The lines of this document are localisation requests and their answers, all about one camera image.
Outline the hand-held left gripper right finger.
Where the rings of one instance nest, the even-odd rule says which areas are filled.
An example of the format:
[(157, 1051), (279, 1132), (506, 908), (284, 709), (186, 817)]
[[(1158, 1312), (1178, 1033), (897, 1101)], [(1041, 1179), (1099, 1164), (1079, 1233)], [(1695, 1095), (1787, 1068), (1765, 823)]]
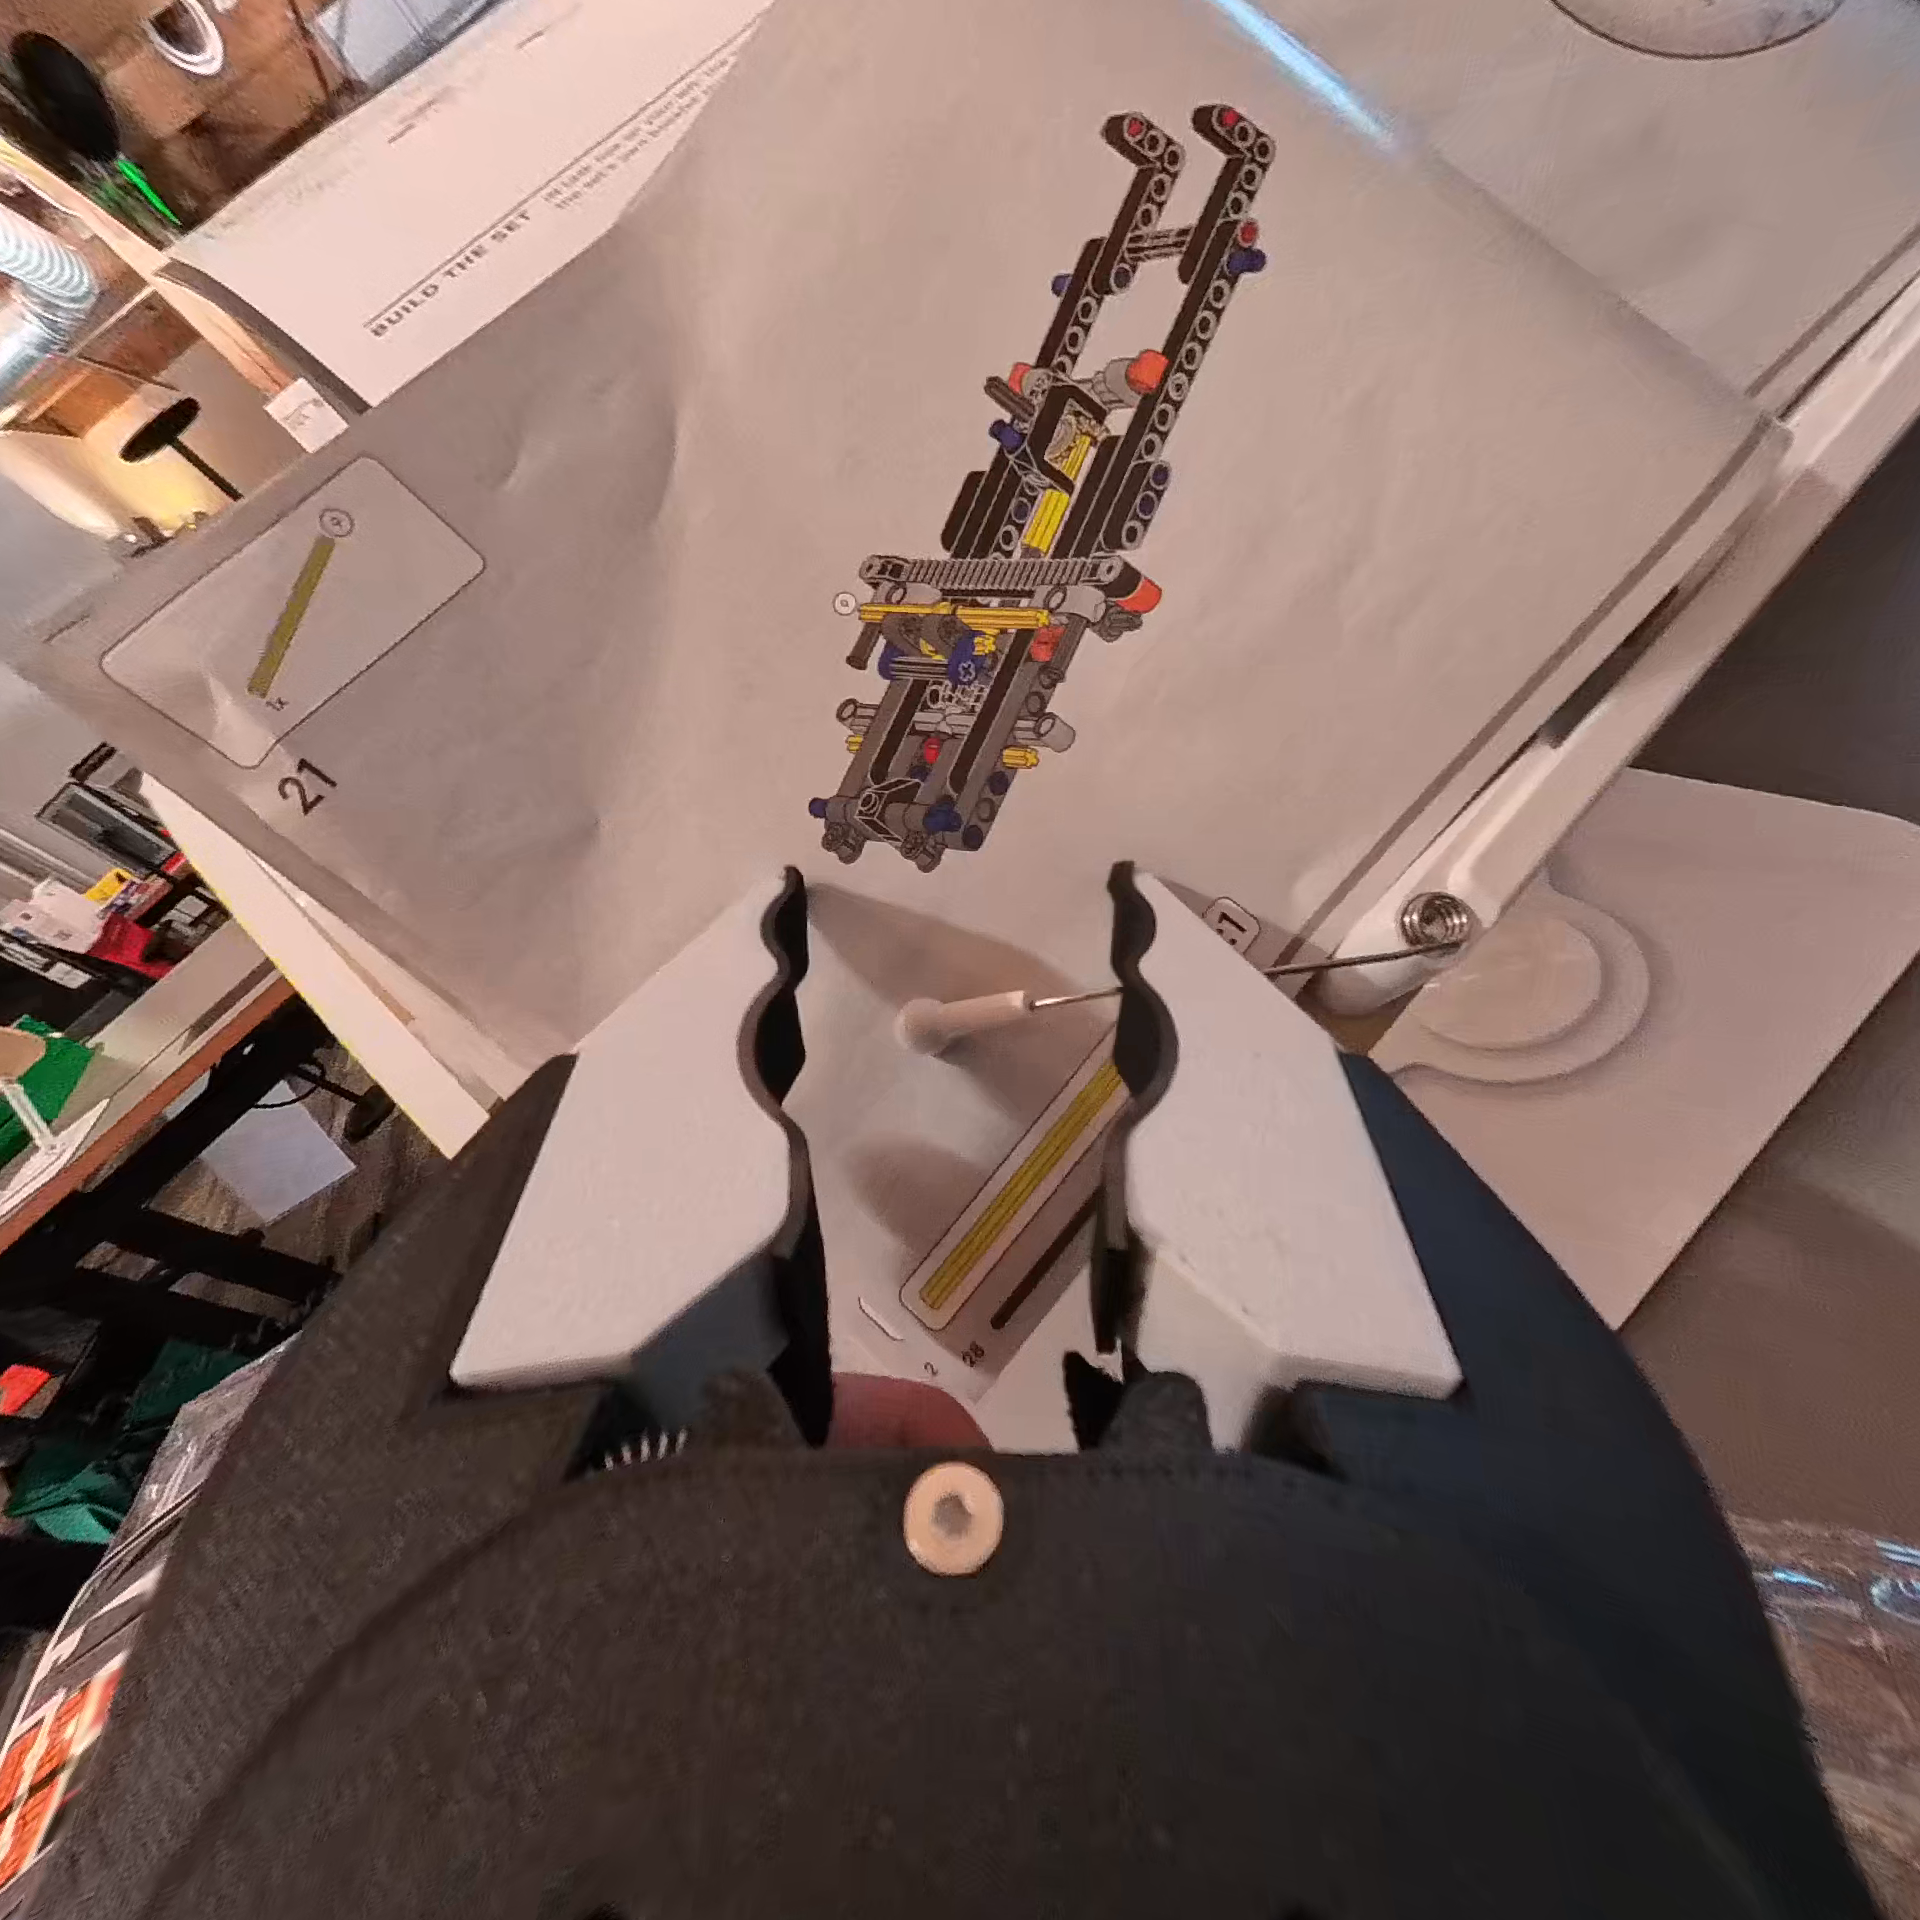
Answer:
[(1303, 1385), (1446, 1404), (1464, 1381), (1341, 1048), (1158, 877), (1116, 861), (1097, 1348), (1196, 1390), (1245, 1449)]

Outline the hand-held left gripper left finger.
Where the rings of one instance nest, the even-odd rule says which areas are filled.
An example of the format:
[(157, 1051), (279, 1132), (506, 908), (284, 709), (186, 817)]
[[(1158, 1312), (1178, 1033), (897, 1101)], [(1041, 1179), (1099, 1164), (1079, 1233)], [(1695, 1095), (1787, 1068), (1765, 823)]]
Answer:
[(572, 1054), (449, 1378), (597, 1382), (657, 1434), (767, 1374), (807, 1443), (831, 1366), (819, 1204), (787, 1097), (805, 1065), (796, 869), (753, 881)]

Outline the metal wire page holder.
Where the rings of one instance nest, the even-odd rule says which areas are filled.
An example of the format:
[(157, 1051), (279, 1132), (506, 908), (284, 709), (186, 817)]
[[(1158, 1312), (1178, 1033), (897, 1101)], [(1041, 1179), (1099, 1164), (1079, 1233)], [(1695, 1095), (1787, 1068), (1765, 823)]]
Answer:
[[(1318, 963), (1291, 963), (1261, 969), (1264, 978), (1318, 978), (1328, 971), (1375, 969), (1410, 960), (1451, 958), (1469, 946), (1479, 921), (1468, 902), (1446, 892), (1408, 899), (1398, 919), (1402, 941), (1394, 949), (1332, 955)], [(1062, 1012), (1112, 1000), (1120, 986), (1035, 995), (1008, 992), (957, 1000), (913, 999), (900, 1010), (895, 1032), (904, 1048), (938, 1058), (952, 1044), (1003, 1032), (1035, 1013)]]

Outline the lego instruction booklet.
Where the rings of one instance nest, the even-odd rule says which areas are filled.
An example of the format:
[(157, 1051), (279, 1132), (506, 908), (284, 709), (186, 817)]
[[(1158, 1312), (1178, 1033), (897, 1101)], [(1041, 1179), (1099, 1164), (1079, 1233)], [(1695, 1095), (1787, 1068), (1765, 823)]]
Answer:
[(839, 1329), (1440, 1399), (1336, 1042), (1275, 974), (1787, 474), (1916, 268), (1916, 4), (776, 4), (582, 256), (55, 614), (48, 689), (516, 1062), (472, 1399), (660, 1427)]

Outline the wooden desk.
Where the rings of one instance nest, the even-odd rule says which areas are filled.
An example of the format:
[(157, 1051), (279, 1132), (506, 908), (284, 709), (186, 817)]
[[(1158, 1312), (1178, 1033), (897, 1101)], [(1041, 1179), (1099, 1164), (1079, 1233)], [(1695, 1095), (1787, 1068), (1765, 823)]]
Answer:
[(212, 986), (157, 984), (109, 1021), (52, 1143), (4, 1178), (1, 1250), (10, 1254), (54, 1209), (130, 1152), (131, 1141), (282, 1006), (301, 999), (261, 963)]

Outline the white book stand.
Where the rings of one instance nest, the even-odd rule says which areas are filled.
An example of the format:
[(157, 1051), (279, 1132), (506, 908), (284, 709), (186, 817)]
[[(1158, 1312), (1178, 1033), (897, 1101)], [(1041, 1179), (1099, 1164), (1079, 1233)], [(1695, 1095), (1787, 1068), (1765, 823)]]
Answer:
[(1129, 858), (1253, 967), (1446, 891), (1384, 1068), (1609, 1316), (1916, 958), (1888, 818), (1619, 762), (1837, 502), (1783, 413), (1582, 272), (1137, 271), (525, 297), (87, 620), (155, 774), (529, 1060), (764, 871), (823, 974), (835, 1314), (990, 1332), (1091, 1198), (1101, 1032), (908, 1062), (913, 995), (1103, 971)]

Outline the green bag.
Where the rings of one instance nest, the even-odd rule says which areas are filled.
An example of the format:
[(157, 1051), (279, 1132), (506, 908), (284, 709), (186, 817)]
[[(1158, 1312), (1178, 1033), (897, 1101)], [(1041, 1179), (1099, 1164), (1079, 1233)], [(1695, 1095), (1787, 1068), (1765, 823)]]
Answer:
[(247, 1360), (232, 1349), (162, 1343), (136, 1382), (106, 1388), (28, 1443), (9, 1475), (4, 1527), (64, 1547), (109, 1547), (176, 1413)]

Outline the crinkled clear plastic bag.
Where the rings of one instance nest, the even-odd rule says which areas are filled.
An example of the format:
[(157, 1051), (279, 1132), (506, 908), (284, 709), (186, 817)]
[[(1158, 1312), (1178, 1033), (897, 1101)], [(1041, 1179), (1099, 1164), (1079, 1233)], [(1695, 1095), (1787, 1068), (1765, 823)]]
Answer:
[(1918, 1549), (1733, 1519), (1816, 1768), (1883, 1916), (1918, 1914)]

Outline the printed orange black packet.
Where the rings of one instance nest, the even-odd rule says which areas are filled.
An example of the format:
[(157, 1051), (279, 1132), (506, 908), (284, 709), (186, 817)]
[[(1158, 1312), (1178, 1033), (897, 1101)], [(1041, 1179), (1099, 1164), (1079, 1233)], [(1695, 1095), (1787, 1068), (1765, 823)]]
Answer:
[(7, 1918), (36, 1910), (36, 1885), (73, 1818), (178, 1527), (279, 1358), (282, 1352), (254, 1357), (178, 1408), (134, 1485), (127, 1517), (36, 1658), (4, 1744)]

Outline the black table lamp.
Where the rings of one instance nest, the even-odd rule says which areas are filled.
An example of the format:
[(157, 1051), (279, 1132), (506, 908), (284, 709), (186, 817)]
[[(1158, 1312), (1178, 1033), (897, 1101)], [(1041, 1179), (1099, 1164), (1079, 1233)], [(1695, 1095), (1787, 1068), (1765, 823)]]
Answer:
[(125, 465), (143, 465), (169, 453), (191, 467), (209, 488), (224, 495), (228, 502), (243, 498), (243, 493), (224, 474), (212, 467), (200, 453), (197, 453), (188, 444), (188, 435), (197, 427), (200, 419), (200, 402), (197, 397), (176, 397), (169, 404), (161, 408), (157, 413), (146, 419), (131, 435), (121, 444), (117, 456)]

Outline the black round speaker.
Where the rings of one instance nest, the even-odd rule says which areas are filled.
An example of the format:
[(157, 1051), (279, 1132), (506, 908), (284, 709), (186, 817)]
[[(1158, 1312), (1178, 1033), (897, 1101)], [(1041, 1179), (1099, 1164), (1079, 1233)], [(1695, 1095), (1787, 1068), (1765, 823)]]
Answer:
[(112, 100), (78, 53), (54, 36), (21, 32), (10, 36), (9, 55), (21, 99), (52, 138), (87, 164), (112, 165), (123, 157)]

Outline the silver flexible duct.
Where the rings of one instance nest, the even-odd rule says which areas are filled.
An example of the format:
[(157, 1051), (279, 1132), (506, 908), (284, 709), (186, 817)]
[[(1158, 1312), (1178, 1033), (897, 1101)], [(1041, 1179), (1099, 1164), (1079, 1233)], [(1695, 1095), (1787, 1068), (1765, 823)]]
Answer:
[(73, 342), (102, 287), (82, 252), (7, 204), (1, 277), (1, 397), (10, 397)]

